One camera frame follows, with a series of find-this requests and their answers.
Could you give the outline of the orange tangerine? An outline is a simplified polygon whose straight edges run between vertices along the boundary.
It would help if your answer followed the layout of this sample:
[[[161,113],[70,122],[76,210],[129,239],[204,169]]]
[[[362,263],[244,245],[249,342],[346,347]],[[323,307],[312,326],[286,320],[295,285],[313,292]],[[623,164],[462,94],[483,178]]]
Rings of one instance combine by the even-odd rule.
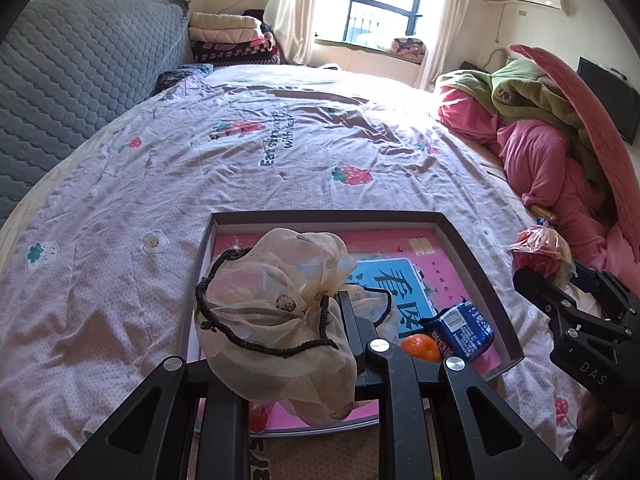
[[[401,348],[415,359],[440,363],[442,355],[438,344],[431,336],[425,334],[414,334],[404,338],[400,342]]]

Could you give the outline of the red apple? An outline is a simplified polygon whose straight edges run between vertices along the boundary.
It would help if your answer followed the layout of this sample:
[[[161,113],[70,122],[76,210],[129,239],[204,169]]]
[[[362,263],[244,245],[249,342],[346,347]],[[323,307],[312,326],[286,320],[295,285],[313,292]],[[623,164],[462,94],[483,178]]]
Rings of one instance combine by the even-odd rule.
[[[576,266],[567,241],[548,224],[530,226],[516,236],[506,252],[512,271],[529,268],[559,288],[575,275]]]

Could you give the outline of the cream mesh drawstring bag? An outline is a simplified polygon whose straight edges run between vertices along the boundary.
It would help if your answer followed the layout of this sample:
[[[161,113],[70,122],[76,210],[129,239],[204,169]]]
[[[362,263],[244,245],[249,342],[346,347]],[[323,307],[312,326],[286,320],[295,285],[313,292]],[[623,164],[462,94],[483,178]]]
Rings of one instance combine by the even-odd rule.
[[[250,248],[225,250],[195,287],[194,322],[209,367],[252,403],[288,402],[306,425],[325,427],[355,408],[357,363],[336,296],[399,340],[396,301],[356,284],[341,237],[277,228]]]

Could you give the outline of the red blue snack bag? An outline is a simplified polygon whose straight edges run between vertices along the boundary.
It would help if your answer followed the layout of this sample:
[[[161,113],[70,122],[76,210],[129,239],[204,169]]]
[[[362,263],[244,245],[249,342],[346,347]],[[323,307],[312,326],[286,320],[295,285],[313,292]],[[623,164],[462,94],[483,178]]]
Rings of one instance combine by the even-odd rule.
[[[251,403],[248,407],[248,428],[251,434],[262,434],[269,426],[273,403]]]

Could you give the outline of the blue snack packet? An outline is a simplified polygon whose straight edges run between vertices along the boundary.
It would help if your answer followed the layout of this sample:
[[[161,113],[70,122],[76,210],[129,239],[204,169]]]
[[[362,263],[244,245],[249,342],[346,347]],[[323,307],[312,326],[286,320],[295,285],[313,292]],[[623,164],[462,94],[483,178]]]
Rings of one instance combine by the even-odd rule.
[[[420,325],[436,342],[444,360],[456,356],[464,362],[474,361],[495,340],[494,330],[469,301],[446,308],[432,318],[421,318]]]

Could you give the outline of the orange wafer packet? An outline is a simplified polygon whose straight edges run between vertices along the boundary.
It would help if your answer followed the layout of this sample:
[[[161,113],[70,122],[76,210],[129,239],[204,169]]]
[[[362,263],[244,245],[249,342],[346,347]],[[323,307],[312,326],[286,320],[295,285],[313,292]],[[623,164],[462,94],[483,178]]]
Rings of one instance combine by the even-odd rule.
[[[558,216],[552,211],[548,211],[548,209],[544,207],[538,205],[530,205],[528,206],[528,210],[536,218],[544,219],[544,221],[547,221],[549,223],[555,223],[558,221]]]

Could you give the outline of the pink crumpled duvet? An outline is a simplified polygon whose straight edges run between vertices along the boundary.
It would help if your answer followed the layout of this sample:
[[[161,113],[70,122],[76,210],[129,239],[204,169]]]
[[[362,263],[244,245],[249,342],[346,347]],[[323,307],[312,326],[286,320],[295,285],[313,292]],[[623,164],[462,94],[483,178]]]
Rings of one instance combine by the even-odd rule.
[[[506,124],[462,90],[442,87],[437,114],[449,129],[498,156],[512,190],[526,207],[555,214],[555,229],[567,241],[575,261],[607,270],[633,292],[639,291],[639,263],[617,226],[599,218],[605,194],[570,157],[564,134],[538,119]]]

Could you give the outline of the pink strawberry print bedsheet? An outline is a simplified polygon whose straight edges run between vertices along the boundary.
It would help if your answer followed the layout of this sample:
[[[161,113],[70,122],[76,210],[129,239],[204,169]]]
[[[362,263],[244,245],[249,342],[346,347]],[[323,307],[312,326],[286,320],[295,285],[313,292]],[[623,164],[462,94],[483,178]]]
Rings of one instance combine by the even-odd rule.
[[[431,98],[320,68],[226,68],[115,119],[42,178],[1,231],[1,429],[51,479],[180,349],[215,212],[444,214],[524,350],[499,389],[555,453],[582,387],[549,359],[546,317],[515,292],[506,248],[528,218],[499,163],[434,121]]]

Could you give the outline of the folded cloth on windowsill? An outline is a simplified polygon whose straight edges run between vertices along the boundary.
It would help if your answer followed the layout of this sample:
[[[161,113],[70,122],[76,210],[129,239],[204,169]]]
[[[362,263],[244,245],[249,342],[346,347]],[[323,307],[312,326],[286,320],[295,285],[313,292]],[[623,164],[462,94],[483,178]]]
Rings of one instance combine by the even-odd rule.
[[[419,38],[399,37],[392,41],[390,52],[404,60],[421,63],[427,54],[427,48]]]

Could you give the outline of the cream right curtain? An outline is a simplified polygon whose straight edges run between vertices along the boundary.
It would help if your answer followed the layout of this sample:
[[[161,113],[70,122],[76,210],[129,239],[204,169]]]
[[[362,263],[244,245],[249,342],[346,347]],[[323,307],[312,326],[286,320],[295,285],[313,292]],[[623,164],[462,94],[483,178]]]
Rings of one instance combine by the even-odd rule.
[[[470,0],[421,0],[416,31],[426,47],[414,86],[430,90],[445,67],[452,43],[460,32]]]

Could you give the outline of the cream curtain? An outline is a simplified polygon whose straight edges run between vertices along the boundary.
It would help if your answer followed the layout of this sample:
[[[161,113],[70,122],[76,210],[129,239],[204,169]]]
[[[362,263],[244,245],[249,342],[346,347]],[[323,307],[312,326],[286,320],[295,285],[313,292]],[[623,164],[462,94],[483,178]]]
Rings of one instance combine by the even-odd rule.
[[[416,31],[426,47],[414,86],[430,90],[445,67],[452,43],[460,32],[470,0],[421,0]]]
[[[268,0],[264,19],[288,64],[307,65],[314,50],[317,0]]]

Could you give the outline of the grey quilted headboard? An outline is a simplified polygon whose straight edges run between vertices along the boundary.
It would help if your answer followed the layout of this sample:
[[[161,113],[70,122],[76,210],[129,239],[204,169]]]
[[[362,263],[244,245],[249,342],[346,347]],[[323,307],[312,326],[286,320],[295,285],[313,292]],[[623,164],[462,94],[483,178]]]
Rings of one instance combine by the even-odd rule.
[[[35,0],[1,45],[1,218],[191,57],[190,0]]]

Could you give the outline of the stack of folded blankets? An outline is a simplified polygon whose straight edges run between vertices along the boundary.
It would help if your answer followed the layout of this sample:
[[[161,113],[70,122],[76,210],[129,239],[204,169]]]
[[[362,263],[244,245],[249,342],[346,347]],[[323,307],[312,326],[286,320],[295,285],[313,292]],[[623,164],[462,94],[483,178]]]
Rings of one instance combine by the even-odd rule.
[[[280,48],[271,28],[254,15],[193,13],[188,32],[197,63],[215,66],[281,63]]]

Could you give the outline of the cream left curtain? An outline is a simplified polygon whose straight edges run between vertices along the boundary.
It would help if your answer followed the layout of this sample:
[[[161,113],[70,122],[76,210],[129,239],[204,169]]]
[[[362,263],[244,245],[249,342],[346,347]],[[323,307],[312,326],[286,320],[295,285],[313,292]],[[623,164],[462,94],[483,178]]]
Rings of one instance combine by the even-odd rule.
[[[317,0],[268,0],[264,19],[288,64],[307,65],[314,50]]]

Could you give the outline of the window with dark frame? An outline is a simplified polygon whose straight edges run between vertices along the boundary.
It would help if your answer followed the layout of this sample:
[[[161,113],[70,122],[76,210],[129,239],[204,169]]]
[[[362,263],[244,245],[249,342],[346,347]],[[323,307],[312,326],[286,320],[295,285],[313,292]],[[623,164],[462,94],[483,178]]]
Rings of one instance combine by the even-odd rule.
[[[318,0],[314,34],[319,40],[387,50],[416,32],[421,0]]]

